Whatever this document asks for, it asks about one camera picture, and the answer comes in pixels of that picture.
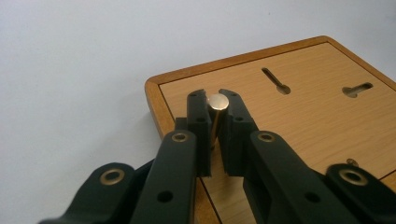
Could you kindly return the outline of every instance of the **wooden board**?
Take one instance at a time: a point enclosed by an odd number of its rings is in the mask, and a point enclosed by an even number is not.
[[[290,94],[263,73],[268,68]],[[343,88],[370,89],[351,98]],[[396,84],[327,36],[150,78],[146,94],[161,136],[186,117],[187,95],[238,92],[261,130],[280,134],[311,168],[355,160],[396,191]],[[242,179],[224,174],[219,146],[212,177],[198,181],[196,222],[255,223]]]

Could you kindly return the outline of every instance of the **white background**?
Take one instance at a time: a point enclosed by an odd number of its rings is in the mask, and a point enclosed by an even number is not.
[[[0,1],[0,223],[153,159],[149,77],[317,35],[396,80],[395,1]]]

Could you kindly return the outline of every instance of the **slot hole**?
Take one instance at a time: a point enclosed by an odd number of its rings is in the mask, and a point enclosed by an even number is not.
[[[359,86],[352,87],[352,88],[344,87],[343,94],[350,98],[357,98],[359,93],[361,93],[362,91],[370,90],[372,87],[373,87],[373,84],[371,84],[370,82],[366,82],[366,83],[363,83]]]
[[[291,93],[291,89],[283,84],[282,82],[279,81],[279,79],[276,78],[276,76],[268,69],[268,68],[262,68],[262,71],[264,74],[276,85],[277,91],[284,95],[288,95]]]

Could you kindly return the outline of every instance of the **wooden border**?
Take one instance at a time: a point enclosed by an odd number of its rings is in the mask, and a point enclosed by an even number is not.
[[[150,108],[151,115],[154,118],[160,137],[163,138],[167,133],[173,131],[175,125],[174,118],[168,105],[166,104],[166,100],[163,97],[160,85],[168,82],[173,82],[182,78],[194,77],[226,67],[235,66],[241,63],[248,63],[259,59],[272,57],[278,54],[294,51],[297,49],[304,49],[324,43],[331,44],[336,49],[343,52],[349,59],[359,64],[373,76],[377,77],[379,80],[381,80],[386,85],[396,91],[396,83],[393,82],[390,78],[383,75],[381,72],[379,72],[370,64],[358,57],[356,54],[339,44],[337,41],[333,40],[328,36],[322,35],[269,49],[253,51],[250,53],[241,54],[210,63],[203,63],[149,78],[145,84],[145,91],[148,100],[148,106]],[[396,172],[393,172],[384,177],[383,181],[387,183],[388,186],[392,186],[393,190],[395,190]],[[205,185],[202,183],[202,181],[197,181],[196,201],[199,201],[196,204],[195,209],[195,215],[198,223],[220,223],[220,220],[216,214],[214,207],[210,202],[210,197],[207,195],[205,191]]]

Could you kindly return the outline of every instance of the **brass cylinder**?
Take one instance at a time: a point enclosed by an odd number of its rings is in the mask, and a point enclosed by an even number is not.
[[[216,143],[216,138],[218,137],[219,127],[221,125],[222,118],[227,111],[229,101],[227,96],[221,93],[217,93],[209,96],[209,98],[207,98],[207,103],[209,105],[210,118],[212,118],[210,143],[213,148]]]

